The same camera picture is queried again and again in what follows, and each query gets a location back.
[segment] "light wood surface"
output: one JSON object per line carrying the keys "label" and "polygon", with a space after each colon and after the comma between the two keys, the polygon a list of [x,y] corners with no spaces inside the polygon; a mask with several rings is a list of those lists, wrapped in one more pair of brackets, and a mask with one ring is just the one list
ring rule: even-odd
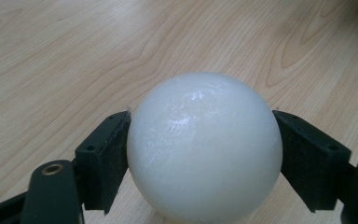
{"label": "light wood surface", "polygon": [[[38,165],[71,160],[105,117],[194,71],[240,79],[358,162],[356,0],[0,0],[0,202],[25,191]],[[312,214],[280,176],[240,223],[340,223],[341,208]],[[171,223],[129,173],[111,212],[85,219]]]}

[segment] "white sphere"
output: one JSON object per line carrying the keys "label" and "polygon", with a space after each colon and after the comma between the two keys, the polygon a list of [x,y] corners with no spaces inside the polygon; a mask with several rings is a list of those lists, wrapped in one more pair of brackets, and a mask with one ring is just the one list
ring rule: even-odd
{"label": "white sphere", "polygon": [[181,223],[229,223],[250,214],[282,165],[269,107],[250,87],[214,73],[156,86],[135,111],[127,147],[137,188]]}

